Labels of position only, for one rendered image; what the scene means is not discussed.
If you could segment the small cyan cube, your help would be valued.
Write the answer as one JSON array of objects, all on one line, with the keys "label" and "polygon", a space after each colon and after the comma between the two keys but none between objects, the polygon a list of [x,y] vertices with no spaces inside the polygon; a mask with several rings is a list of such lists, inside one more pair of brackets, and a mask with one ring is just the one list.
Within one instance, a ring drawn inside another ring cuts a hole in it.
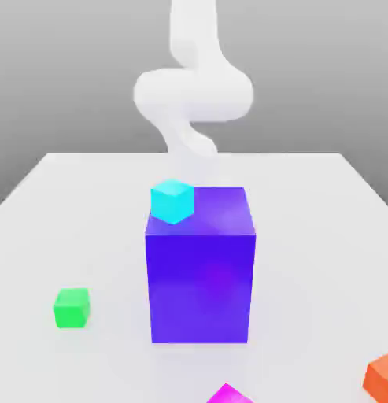
[{"label": "small cyan cube", "polygon": [[168,224],[177,224],[194,213],[194,187],[168,179],[150,189],[150,213]]}]

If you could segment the small green cube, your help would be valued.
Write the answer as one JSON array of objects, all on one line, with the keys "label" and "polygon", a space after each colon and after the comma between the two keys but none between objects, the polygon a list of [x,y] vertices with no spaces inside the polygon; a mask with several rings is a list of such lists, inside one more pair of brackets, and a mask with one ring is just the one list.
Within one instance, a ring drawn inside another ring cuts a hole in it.
[{"label": "small green cube", "polygon": [[84,328],[91,310],[88,289],[61,288],[53,310],[58,328]]}]

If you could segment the small magenta cube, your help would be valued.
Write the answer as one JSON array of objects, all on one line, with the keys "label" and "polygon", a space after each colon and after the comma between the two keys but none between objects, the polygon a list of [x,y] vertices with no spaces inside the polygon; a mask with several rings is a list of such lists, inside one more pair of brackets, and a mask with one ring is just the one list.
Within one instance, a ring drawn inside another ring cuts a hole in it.
[{"label": "small magenta cube", "polygon": [[228,383],[222,385],[206,403],[254,403]]}]

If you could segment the large purple box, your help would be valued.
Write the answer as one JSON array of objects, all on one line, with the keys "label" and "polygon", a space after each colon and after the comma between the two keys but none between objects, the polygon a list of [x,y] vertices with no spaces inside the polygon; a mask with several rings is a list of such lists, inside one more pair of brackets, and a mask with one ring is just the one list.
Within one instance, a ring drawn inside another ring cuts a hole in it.
[{"label": "large purple box", "polygon": [[242,187],[197,187],[194,214],[146,225],[154,343],[245,343],[256,231]]}]

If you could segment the large orange box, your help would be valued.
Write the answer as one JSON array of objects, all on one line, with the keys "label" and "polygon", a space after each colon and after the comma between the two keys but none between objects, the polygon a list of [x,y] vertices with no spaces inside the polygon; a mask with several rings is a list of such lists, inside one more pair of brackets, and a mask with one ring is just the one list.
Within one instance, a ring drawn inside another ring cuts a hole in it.
[{"label": "large orange box", "polygon": [[388,354],[368,364],[363,388],[377,403],[388,403]]}]

